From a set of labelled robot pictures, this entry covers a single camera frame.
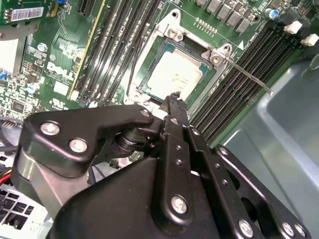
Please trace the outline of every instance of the connector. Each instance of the connector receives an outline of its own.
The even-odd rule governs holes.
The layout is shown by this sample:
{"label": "connector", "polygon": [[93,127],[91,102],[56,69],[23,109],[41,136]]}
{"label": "connector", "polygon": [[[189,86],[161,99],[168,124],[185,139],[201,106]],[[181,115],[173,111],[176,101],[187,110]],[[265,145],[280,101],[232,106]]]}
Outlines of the connector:
{"label": "connector", "polygon": [[87,17],[91,14],[95,0],[80,0],[78,4],[78,13]]}
{"label": "connector", "polygon": [[285,26],[284,27],[284,31],[291,34],[291,35],[294,35],[296,34],[300,28],[302,27],[303,25],[299,22],[299,21],[294,21],[293,23],[291,23],[290,25],[288,26]]}
{"label": "connector", "polygon": [[314,46],[319,40],[319,36],[317,34],[311,34],[306,37],[304,40],[301,40],[301,44],[305,46]]}

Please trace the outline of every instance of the chip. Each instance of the chip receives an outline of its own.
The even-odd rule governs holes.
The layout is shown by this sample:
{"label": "chip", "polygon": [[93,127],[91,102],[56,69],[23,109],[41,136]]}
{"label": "chip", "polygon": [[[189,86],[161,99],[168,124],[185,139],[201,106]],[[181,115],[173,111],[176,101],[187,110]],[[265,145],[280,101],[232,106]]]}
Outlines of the chip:
{"label": "chip", "polygon": [[251,13],[252,13],[252,11],[250,9],[247,9],[247,11],[244,14],[244,17],[248,18]]}
{"label": "chip", "polygon": [[29,84],[36,82],[36,80],[37,80],[37,77],[34,76],[34,75],[28,75],[28,76],[26,77],[26,81],[27,81],[27,83],[29,83]]}
{"label": "chip", "polygon": [[278,8],[279,6],[280,6],[280,4],[281,4],[281,0],[272,0],[272,2],[270,3],[270,7],[271,8]]}
{"label": "chip", "polygon": [[173,92],[180,92],[180,97],[186,100],[208,69],[200,59],[169,43],[150,70],[150,77],[144,84],[143,91],[160,100]]}
{"label": "chip", "polygon": [[243,6],[243,4],[242,3],[237,3],[237,5],[235,6],[235,11],[239,11],[240,9],[241,9],[241,7]]}
{"label": "chip", "polygon": [[214,13],[218,10],[220,4],[221,4],[221,2],[220,2],[219,0],[212,0],[212,1],[210,2],[210,4],[207,6],[207,9],[206,9],[206,10],[207,10],[208,12],[214,14]]}
{"label": "chip", "polygon": [[24,104],[18,102],[18,101],[13,101],[13,104],[12,104],[12,107],[11,109],[13,111],[16,111],[18,113],[23,113],[23,110],[24,110]]}
{"label": "chip", "polygon": [[239,13],[234,12],[228,19],[228,21],[226,22],[226,24],[228,26],[234,27],[236,25],[236,23],[239,21],[239,19],[241,18],[241,15],[239,15]]}
{"label": "chip", "polygon": [[230,6],[224,5],[219,11],[217,18],[219,20],[225,20],[228,17],[230,11],[231,11]]}

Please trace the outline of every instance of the motherboard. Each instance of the motherboard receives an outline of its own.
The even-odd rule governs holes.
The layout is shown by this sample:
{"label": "motherboard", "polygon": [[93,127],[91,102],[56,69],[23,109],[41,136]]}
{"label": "motherboard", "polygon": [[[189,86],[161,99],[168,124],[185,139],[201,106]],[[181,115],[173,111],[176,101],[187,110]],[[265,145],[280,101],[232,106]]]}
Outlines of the motherboard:
{"label": "motherboard", "polygon": [[319,39],[311,0],[32,4],[1,8],[6,30],[32,30],[14,42],[0,30],[2,53],[16,49],[0,60],[2,118],[122,104],[153,112],[179,92],[192,125],[213,144]]}

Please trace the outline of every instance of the gray metal panel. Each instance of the gray metal panel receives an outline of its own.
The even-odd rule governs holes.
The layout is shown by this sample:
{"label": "gray metal panel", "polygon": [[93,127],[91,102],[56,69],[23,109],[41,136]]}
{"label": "gray metal panel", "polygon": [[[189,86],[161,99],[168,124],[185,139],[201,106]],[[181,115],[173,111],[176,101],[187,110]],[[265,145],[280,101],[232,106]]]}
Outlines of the gray metal panel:
{"label": "gray metal panel", "polygon": [[290,67],[226,145],[319,238],[319,69]]}

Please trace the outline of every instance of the white label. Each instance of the white label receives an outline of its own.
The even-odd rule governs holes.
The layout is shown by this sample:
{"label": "white label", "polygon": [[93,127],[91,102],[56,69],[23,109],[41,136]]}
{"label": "white label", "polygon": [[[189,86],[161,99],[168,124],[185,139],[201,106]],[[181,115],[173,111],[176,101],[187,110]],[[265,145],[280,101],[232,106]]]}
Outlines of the white label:
{"label": "white label", "polygon": [[24,9],[14,9],[11,12],[11,21],[20,21],[42,17],[44,7],[33,7]]}

